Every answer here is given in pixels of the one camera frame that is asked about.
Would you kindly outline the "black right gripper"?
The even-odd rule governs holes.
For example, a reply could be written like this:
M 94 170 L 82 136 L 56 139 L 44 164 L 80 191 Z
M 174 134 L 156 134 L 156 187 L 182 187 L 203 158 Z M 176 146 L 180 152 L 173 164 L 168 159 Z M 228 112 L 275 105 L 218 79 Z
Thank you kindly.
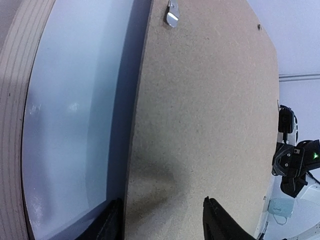
M 320 167 L 320 141 L 304 140 L 293 146 L 277 143 L 272 159 L 272 175 L 281 176 L 280 189 L 296 198 L 308 184 L 306 174 Z

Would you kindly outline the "brown cardboard backing board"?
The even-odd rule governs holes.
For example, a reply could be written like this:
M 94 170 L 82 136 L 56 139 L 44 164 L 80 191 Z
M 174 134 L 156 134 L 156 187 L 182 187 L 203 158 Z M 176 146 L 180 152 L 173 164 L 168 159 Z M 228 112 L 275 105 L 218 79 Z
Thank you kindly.
M 125 216 L 127 240 L 201 240 L 215 198 L 256 232 L 278 134 L 276 49 L 245 0 L 152 4 Z

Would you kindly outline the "pink wooden picture frame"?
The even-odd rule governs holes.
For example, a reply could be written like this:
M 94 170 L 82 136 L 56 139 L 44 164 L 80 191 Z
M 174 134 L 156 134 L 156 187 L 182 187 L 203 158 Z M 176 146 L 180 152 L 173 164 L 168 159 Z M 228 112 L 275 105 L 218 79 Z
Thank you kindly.
M 53 0 L 22 0 L 0 45 L 0 238 L 29 240 L 22 181 L 22 139 L 27 93 Z

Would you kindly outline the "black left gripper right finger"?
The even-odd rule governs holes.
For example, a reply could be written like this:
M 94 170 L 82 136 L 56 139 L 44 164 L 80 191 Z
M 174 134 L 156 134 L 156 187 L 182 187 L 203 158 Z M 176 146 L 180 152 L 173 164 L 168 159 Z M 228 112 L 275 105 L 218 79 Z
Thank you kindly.
M 218 203 L 208 196 L 203 202 L 203 232 L 205 240 L 254 240 Z

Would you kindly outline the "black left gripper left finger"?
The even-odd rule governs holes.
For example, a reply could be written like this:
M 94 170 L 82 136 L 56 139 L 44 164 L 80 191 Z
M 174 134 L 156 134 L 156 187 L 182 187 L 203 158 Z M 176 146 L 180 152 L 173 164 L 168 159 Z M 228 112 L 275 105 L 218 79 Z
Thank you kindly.
M 112 200 L 77 240 L 121 240 L 123 228 L 123 201 Z

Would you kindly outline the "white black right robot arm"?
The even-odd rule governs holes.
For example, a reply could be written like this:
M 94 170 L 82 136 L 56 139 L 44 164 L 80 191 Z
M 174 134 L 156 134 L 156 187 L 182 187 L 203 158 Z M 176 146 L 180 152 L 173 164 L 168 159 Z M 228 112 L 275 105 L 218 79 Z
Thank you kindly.
M 271 186 L 254 236 L 258 240 L 320 238 L 320 142 L 278 143 Z

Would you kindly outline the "landscape photo print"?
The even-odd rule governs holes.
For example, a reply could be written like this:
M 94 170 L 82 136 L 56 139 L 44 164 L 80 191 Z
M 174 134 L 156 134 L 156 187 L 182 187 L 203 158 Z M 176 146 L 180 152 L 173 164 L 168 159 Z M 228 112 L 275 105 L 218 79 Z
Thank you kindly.
M 57 0 L 33 64 L 22 182 L 37 240 L 77 238 L 126 194 L 149 0 Z

